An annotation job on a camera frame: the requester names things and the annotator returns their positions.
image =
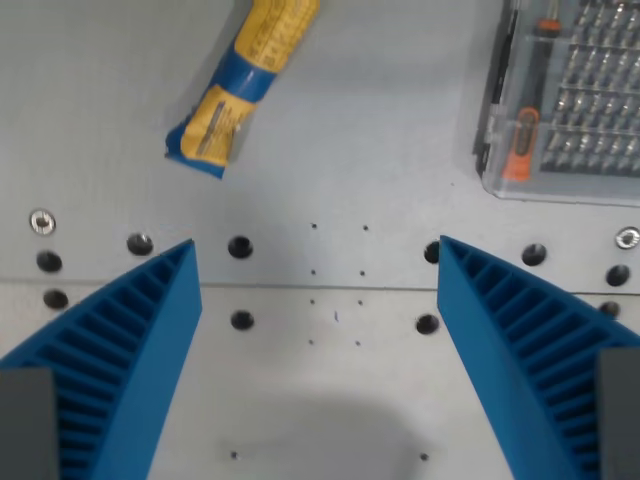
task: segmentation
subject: orange handle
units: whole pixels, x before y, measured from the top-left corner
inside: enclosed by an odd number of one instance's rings
[[[513,136],[513,145],[507,157],[502,178],[513,182],[526,182],[531,178],[531,157],[538,136],[540,112],[525,107],[518,114],[518,125]]]

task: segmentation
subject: metal screw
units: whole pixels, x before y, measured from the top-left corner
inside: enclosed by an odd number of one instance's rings
[[[51,235],[56,229],[56,219],[46,210],[34,210],[29,218],[31,228],[38,235]]]
[[[616,235],[616,245],[623,250],[635,248],[640,243],[640,230],[635,227],[626,227]]]

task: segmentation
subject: mounting hole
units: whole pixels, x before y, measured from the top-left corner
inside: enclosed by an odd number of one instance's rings
[[[612,287],[621,287],[631,277],[631,270],[626,265],[616,265],[607,272],[607,283]]]
[[[251,240],[242,235],[233,237],[229,241],[229,254],[238,260],[245,260],[253,253],[253,244]]]
[[[246,310],[238,310],[231,315],[231,326],[236,330],[249,330],[255,323],[253,315]]]
[[[62,290],[52,289],[44,292],[42,296],[44,304],[52,310],[62,310],[69,305],[69,298]]]
[[[616,245],[622,250],[630,250],[640,244],[640,230],[636,227],[626,227],[616,235]]]
[[[440,261],[440,242],[435,241],[427,245],[424,249],[424,259],[432,265]]]
[[[529,245],[522,252],[522,261],[529,267],[537,267],[547,258],[547,247],[540,243]]]
[[[47,273],[56,273],[62,268],[62,259],[57,253],[51,250],[38,253],[36,263],[40,270]]]
[[[602,313],[606,315],[611,315],[616,318],[620,315],[620,304],[618,302],[604,302],[598,308]]]
[[[435,315],[423,315],[416,322],[416,330],[421,335],[431,335],[440,327],[440,320]]]
[[[127,248],[136,257],[146,257],[153,251],[153,241],[144,233],[134,233],[127,238]]]
[[[31,224],[31,229],[38,235],[51,235],[56,229],[56,219],[53,218],[50,212],[42,209],[31,212],[29,223]]]

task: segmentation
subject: yellow and blue snack wrapper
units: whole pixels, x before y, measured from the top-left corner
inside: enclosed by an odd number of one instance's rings
[[[166,139],[168,157],[222,178],[233,137],[264,98],[320,0],[254,0],[200,104]]]

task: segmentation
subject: metal bit set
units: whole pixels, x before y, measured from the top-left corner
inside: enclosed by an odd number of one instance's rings
[[[542,170],[640,177],[640,1],[578,12]]]

